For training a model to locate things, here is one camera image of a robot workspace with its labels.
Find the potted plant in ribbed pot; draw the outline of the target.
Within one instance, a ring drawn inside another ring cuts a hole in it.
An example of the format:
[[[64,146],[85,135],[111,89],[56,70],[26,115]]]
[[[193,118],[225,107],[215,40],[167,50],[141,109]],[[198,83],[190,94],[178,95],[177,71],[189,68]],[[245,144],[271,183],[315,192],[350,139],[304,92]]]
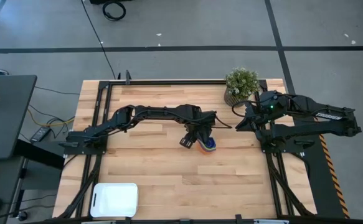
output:
[[[225,84],[225,103],[229,106],[240,107],[241,101],[248,100],[252,94],[258,91],[258,73],[243,67],[234,68],[225,76]]]

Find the black platform with hazard stripe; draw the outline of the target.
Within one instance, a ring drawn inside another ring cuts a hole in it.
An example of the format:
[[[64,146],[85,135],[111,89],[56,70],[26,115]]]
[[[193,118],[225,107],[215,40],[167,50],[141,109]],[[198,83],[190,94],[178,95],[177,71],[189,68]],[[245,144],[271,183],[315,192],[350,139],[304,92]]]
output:
[[[296,140],[308,145],[300,158],[304,159],[308,171],[313,213],[320,217],[349,219],[351,215],[324,135],[299,136]]]

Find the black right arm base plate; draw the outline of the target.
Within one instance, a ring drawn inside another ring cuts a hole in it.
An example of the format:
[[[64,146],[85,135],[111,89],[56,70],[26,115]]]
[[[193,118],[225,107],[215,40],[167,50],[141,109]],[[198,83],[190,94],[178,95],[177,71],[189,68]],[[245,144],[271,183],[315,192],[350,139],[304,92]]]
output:
[[[261,130],[259,141],[265,153],[301,153],[314,145],[313,140],[304,140],[299,136],[276,136],[272,130]]]

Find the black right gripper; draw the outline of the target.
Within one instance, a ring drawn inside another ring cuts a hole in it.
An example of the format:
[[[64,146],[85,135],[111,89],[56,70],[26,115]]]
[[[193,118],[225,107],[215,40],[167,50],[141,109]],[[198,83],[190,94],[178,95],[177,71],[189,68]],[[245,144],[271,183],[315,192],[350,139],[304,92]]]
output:
[[[235,129],[239,132],[252,132],[256,139],[261,141],[261,130],[250,122],[253,118],[279,118],[283,114],[283,94],[276,90],[264,91],[257,103],[246,103],[245,106],[245,115]]]

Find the orange measuring cup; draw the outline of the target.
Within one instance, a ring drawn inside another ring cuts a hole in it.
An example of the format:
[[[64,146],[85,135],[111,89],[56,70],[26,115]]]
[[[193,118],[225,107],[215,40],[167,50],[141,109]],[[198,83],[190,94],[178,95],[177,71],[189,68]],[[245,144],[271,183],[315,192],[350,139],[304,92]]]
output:
[[[200,151],[203,154],[211,154],[211,153],[215,152],[217,148],[215,146],[214,147],[207,147],[204,144],[198,143],[197,149],[198,149],[198,151]]]

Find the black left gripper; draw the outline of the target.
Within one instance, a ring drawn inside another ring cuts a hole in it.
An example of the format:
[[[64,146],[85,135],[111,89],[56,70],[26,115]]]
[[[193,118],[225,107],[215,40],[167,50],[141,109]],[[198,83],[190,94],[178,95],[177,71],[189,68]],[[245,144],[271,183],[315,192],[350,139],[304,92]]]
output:
[[[187,134],[179,141],[179,144],[190,149],[196,140],[208,141],[215,124],[215,111],[202,111],[199,106],[187,105],[188,110],[184,126]]]

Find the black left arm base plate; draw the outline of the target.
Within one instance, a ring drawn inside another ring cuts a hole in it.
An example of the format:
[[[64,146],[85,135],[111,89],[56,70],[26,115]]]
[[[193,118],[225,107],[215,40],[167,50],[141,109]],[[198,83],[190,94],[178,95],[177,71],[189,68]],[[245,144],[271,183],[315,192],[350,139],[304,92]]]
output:
[[[64,154],[70,155],[102,155],[106,153],[106,136],[91,136],[83,131],[68,133],[65,141],[57,144],[64,148]]]

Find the grey desk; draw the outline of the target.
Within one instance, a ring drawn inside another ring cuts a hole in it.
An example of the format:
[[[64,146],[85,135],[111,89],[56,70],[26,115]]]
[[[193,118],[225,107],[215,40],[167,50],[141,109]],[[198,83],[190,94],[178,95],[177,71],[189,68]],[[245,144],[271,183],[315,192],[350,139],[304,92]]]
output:
[[[36,81],[35,75],[0,76],[0,159],[17,154],[19,133]]]

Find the black power adapter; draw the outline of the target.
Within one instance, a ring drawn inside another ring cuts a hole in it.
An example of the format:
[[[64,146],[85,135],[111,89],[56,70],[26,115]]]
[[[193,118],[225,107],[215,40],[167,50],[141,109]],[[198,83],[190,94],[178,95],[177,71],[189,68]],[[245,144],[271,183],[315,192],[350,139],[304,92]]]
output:
[[[51,131],[50,127],[42,126],[35,132],[35,134],[29,139],[29,141],[32,144],[35,142],[40,142],[50,133],[50,131]]]

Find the white plastic basket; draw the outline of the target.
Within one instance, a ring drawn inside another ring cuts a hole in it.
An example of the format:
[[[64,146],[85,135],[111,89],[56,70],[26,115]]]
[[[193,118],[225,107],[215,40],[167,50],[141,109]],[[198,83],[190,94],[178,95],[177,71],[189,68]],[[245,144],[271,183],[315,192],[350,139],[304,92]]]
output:
[[[133,217],[138,209],[138,186],[135,183],[99,183],[94,186],[90,215]]]

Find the black metal table frame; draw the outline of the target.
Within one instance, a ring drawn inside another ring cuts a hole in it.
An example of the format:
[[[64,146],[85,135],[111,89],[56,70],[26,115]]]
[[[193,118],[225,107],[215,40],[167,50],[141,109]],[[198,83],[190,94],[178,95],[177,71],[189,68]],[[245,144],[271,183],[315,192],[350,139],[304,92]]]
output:
[[[111,90],[96,80],[82,84],[73,128],[100,124],[120,107],[183,104],[215,110],[219,123],[213,137],[217,150],[202,153],[180,145],[185,135],[173,121],[143,121],[126,133],[110,136],[101,160],[100,182],[134,183],[138,209],[132,222],[159,220],[195,224],[276,217],[266,157],[253,133],[237,132],[241,109],[224,103],[222,80],[118,80]]]

